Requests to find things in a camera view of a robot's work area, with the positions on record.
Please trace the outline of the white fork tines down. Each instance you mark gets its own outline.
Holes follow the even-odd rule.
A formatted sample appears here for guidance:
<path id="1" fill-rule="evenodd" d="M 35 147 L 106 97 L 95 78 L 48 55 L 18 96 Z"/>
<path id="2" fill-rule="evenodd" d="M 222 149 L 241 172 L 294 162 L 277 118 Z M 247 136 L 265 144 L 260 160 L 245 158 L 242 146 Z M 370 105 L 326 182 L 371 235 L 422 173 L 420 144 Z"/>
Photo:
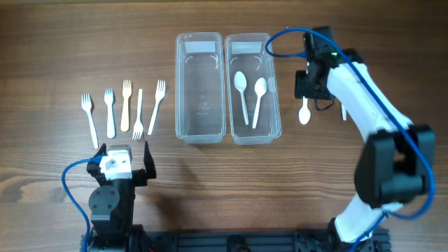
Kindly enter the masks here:
<path id="1" fill-rule="evenodd" d="M 132 134 L 132 139 L 136 141 L 140 140 L 144 131 L 144 126 L 141 121 L 142 104 L 143 104 L 143 90 L 139 89 L 137 97 L 136 122 L 133 126 L 133 134 Z"/>

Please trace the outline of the white plastic spoon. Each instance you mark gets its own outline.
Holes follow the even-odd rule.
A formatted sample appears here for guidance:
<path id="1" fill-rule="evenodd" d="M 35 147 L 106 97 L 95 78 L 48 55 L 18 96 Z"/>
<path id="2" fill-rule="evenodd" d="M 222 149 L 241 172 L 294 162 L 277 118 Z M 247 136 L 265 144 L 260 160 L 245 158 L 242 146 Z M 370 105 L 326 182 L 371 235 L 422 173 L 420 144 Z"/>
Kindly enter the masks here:
<path id="1" fill-rule="evenodd" d="M 347 120 L 347 110 L 343 104 L 341 104 L 341 111 L 342 111 L 342 120 L 346 121 Z"/>
<path id="2" fill-rule="evenodd" d="M 245 96 L 244 96 L 244 92 L 247 87 L 247 80 L 246 80 L 245 75 L 241 71 L 237 71 L 234 75 L 234 86 L 240 93 L 241 107 L 242 107 L 244 122 L 246 125 L 248 125 L 249 124 L 249 116 L 248 116 L 246 100 L 245 100 Z"/>
<path id="3" fill-rule="evenodd" d="M 306 125 L 311 118 L 311 111 L 308 107 L 308 98 L 305 96 L 302 97 L 302 108 L 299 110 L 298 118 L 302 125 Z"/>
<path id="4" fill-rule="evenodd" d="M 254 90 L 255 90 L 255 93 L 256 93 L 256 96 L 257 96 L 257 101 L 256 101 L 256 104 L 255 104 L 255 111 L 254 111 L 254 116 L 253 116 L 253 124 L 252 124 L 252 128 L 253 129 L 256 128 L 257 123 L 258 123 L 261 98 L 267 91 L 267 81 L 264 78 L 259 78 L 255 82 Z"/>

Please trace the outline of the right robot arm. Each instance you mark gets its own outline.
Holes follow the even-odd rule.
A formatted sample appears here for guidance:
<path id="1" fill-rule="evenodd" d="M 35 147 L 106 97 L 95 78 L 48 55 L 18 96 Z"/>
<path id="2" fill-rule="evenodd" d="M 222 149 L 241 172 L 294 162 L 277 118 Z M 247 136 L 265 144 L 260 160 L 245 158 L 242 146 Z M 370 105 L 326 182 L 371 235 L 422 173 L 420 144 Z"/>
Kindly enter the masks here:
<path id="1" fill-rule="evenodd" d="M 389 216 L 414 220 L 430 209 L 435 134 L 392 105 L 362 58 L 341 49 L 329 27 L 303 29 L 303 34 L 300 56 L 307 68 L 296 75 L 301 95 L 338 99 L 364 140 L 354 173 L 356 194 L 331 225 L 340 246 L 352 251 Z"/>

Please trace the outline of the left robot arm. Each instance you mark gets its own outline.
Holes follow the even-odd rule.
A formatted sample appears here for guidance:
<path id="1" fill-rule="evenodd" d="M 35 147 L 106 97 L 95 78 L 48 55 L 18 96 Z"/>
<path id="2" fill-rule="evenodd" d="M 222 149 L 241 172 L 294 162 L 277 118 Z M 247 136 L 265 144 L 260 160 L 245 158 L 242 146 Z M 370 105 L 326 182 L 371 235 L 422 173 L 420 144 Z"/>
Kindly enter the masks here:
<path id="1" fill-rule="evenodd" d="M 81 251 L 156 251 L 142 225 L 133 224 L 135 188 L 155 179 L 155 163 L 144 144 L 143 169 L 133 170 L 128 145 L 102 145 L 87 163 L 87 172 L 99 184 L 90 195 L 92 227 L 81 242 Z"/>

